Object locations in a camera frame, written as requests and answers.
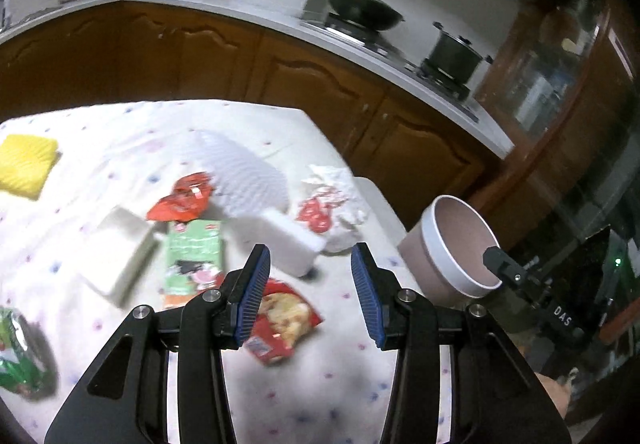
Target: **white countertop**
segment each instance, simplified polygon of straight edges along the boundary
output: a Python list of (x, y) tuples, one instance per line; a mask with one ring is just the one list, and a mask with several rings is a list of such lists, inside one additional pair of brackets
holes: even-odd
[(242, 2), (242, 0), (76, 0), (64, 4), (58, 10), (34, 18), (25, 24), (15, 26), (9, 31), (0, 34), (0, 44), (52, 18), (92, 6), (117, 1), (151, 2), (155, 4), (182, 6), (244, 20), (245, 22), (251, 22), (280, 33), (288, 34), (289, 36), (296, 37), (346, 58), (350, 60), (350, 62), (356, 63), (381, 78), (399, 86), (448, 117), (501, 159), (505, 158), (513, 148), (513, 143), (504, 131), (477, 102), (468, 100), (466, 104), (478, 117), (478, 123), (472, 121), (446, 99), (438, 96), (435, 92), (420, 84), (420, 82), (415, 81), (410, 75), (377, 59), (375, 56), (363, 52), (355, 46), (350, 46), (337, 38), (332, 38), (327, 34), (307, 28), (303, 26), (296, 17), (247, 4)]

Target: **red snack bag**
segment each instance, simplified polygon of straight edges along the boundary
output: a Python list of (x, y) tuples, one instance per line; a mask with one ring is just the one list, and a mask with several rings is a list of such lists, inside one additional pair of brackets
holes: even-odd
[(173, 193), (161, 198), (146, 214), (147, 220), (189, 222), (207, 208), (213, 187), (204, 172), (178, 179)]
[(322, 323), (306, 299), (283, 281), (270, 278), (245, 346), (265, 364), (288, 358), (301, 336)]

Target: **wooden cabinet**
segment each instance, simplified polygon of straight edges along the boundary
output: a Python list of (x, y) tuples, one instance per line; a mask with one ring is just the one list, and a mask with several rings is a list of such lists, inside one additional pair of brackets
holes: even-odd
[(122, 100), (175, 98), (180, 37), (172, 18), (167, 6), (124, 2), (117, 69)]
[(116, 26), (112, 14), (94, 8), (65, 15), (2, 44), (0, 121), (113, 101)]
[(351, 156), (408, 229), (441, 194), (464, 197), (497, 158), (446, 117), (392, 88)]
[(120, 32), (124, 100), (241, 100), (260, 28), (172, 6), (125, 2)]
[(322, 49), (266, 33), (246, 100), (299, 108), (343, 155), (364, 133), (386, 84)]
[(523, 240), (580, 183), (580, 193), (589, 196), (590, 171), (597, 182), (596, 165), (613, 167), (617, 139), (633, 131), (633, 81), (611, 32), (607, 28), (596, 39), (571, 109), (539, 142), (544, 145), (526, 161), (518, 180), (490, 185), (474, 197), (472, 204), (481, 209), (501, 247), (510, 249)]
[(174, 22), (182, 42), (177, 95), (242, 100), (260, 28), (192, 10), (177, 10)]

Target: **stove burner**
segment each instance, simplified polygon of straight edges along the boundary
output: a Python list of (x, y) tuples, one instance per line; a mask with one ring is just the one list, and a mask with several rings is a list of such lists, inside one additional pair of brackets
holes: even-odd
[(442, 88), (452, 99), (459, 102), (464, 101), (469, 95), (469, 89), (467, 87), (456, 82), (436, 66), (431, 65), (429, 60), (422, 62), (420, 67), (415, 71), (415, 75)]
[(366, 47), (375, 46), (380, 39), (380, 33), (378, 33), (378, 31), (363, 28), (358, 24), (354, 24), (353, 22), (340, 18), (334, 13), (329, 13), (324, 22), (324, 26), (327, 29), (351, 36), (352, 38), (362, 42), (362, 45)]

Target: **polka dot tablecloth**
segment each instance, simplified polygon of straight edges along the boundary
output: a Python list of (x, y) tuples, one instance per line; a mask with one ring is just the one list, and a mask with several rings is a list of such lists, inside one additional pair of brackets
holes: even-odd
[[(309, 164), (344, 166), (324, 135), (302, 111), (220, 100), (140, 102), (56, 111), (12, 119), (7, 134), (53, 137), (60, 158), (38, 201), (0, 191), (0, 303), (20, 309), (47, 341), (56, 364), (55, 391), (26, 401), (2, 391), (16, 419), (37, 442), (124, 316), (140, 303), (162, 305), (164, 254), (154, 250), (126, 303), (115, 307), (65, 265), (116, 205), (144, 216), (179, 177), (201, 171), (181, 146), (198, 129), (225, 134), (280, 169), (287, 177), (290, 213), (302, 201)], [(418, 290), (396, 249), (372, 214), (361, 229), (378, 265), (393, 270), (404, 287)], [(225, 238), (225, 268), (244, 264), (250, 250)], [(263, 366), (247, 350), (225, 351), (226, 388), (236, 437), (256, 442), (373, 444), (379, 442), (396, 352), (381, 352), (367, 335), (351, 278), (348, 255), (320, 256), (309, 277), (277, 269), (324, 318), (295, 355)], [(441, 348), (438, 441), (448, 440), (450, 379)], [(175, 374), (171, 354), (168, 437), (179, 442)]]

